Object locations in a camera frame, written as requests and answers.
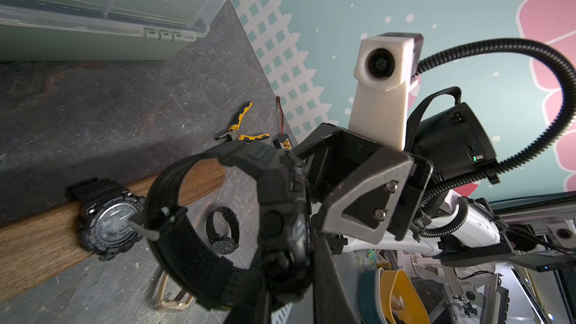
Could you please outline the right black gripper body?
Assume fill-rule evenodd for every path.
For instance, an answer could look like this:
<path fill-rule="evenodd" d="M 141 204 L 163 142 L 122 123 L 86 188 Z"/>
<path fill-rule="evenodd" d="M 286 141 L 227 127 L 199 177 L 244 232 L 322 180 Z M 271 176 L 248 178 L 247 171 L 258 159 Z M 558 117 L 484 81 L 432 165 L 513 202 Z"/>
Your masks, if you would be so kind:
<path fill-rule="evenodd" d="M 298 144 L 309 196 L 320 203 L 318 228 L 377 244 L 408 234 L 433 164 L 408 151 L 323 123 Z"/>

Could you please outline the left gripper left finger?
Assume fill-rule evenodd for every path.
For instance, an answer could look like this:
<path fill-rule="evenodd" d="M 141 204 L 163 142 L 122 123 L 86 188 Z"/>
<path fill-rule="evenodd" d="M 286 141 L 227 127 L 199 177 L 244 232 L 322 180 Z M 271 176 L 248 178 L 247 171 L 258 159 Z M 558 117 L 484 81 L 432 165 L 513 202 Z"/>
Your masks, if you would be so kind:
<path fill-rule="evenodd" d="M 270 295 L 260 260 L 253 260 L 243 282 L 242 291 L 224 321 L 226 324 L 270 323 Z"/>

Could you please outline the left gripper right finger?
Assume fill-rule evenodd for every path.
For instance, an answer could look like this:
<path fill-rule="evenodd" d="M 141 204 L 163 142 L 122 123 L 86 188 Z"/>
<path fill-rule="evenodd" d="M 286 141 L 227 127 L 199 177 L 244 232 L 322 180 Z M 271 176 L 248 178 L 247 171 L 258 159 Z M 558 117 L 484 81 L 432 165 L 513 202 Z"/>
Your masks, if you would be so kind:
<path fill-rule="evenodd" d="M 361 323 L 347 301 L 329 243 L 316 237 L 313 252 L 313 320 L 315 323 Z"/>

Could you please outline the black rugged sport watch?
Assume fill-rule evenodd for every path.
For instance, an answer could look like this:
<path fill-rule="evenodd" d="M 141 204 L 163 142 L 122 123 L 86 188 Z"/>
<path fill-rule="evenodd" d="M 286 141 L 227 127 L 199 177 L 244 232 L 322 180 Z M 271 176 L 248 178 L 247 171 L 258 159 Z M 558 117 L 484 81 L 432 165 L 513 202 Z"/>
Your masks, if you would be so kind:
<path fill-rule="evenodd" d="M 249 181 L 247 193 L 229 197 L 195 223 L 191 207 L 179 202 L 186 174 L 215 159 Z M 263 142 L 227 142 L 186 157 L 154 180 L 144 207 L 129 219 L 169 276 L 208 310 L 232 310 L 253 260 L 260 260 L 270 307 L 299 300 L 311 285 L 312 255 L 304 162 L 286 149 Z M 238 218 L 239 247 L 226 256 L 212 251 L 208 214 L 219 206 Z"/>

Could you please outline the large black digital watch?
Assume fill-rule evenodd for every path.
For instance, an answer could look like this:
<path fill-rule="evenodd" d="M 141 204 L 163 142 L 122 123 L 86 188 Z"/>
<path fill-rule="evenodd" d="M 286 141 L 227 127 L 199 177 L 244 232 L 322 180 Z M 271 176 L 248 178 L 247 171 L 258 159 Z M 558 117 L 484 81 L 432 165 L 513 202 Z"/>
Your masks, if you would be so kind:
<path fill-rule="evenodd" d="M 80 204 L 76 233 L 85 251 L 101 261 L 132 249 L 142 236 L 128 224 L 146 201 L 109 178 L 90 178 L 72 184 L 64 195 Z"/>

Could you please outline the wooden watch stand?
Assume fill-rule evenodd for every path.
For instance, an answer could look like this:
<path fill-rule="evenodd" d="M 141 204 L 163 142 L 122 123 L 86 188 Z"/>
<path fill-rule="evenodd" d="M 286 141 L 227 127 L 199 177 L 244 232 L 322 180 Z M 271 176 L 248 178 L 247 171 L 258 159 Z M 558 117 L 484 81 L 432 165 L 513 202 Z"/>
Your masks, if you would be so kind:
<path fill-rule="evenodd" d="M 184 177 L 179 202 L 189 205 L 219 189 L 226 170 L 202 160 Z M 80 204 L 67 205 L 1 228 L 1 302 L 90 258 L 76 234 Z"/>

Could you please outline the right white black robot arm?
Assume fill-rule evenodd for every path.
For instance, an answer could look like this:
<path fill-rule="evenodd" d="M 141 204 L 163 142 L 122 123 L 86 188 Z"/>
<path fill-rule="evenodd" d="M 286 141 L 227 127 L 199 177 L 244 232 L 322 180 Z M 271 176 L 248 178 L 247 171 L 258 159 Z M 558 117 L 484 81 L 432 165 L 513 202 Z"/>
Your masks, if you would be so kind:
<path fill-rule="evenodd" d="M 453 108 L 423 119 L 429 100 L 423 100 L 412 112 L 406 125 L 406 150 L 412 155 L 413 168 L 405 181 L 403 193 L 395 207 L 387 231 L 375 244 L 377 249 L 414 251 L 437 255 L 438 242 L 448 238 L 459 251 L 465 248 L 486 251 L 498 246 L 501 238 L 492 229 L 479 229 L 471 224 L 470 208 L 448 217 L 444 226 L 414 229 L 407 237 L 408 217 L 427 214 L 437 209 L 437 201 L 452 189 L 482 179 L 497 182 L 499 175 L 533 160 L 558 141 L 575 120 L 575 67 L 553 47 L 534 40 L 499 38 L 454 46 L 430 55 L 418 63 L 422 74 L 458 59 L 492 53 L 517 53 L 529 56 L 547 66 L 562 89 L 562 106 L 555 120 L 534 142 L 510 158 L 498 161 L 472 110 L 461 102 L 457 87 L 447 88 L 446 95 L 455 99 Z"/>

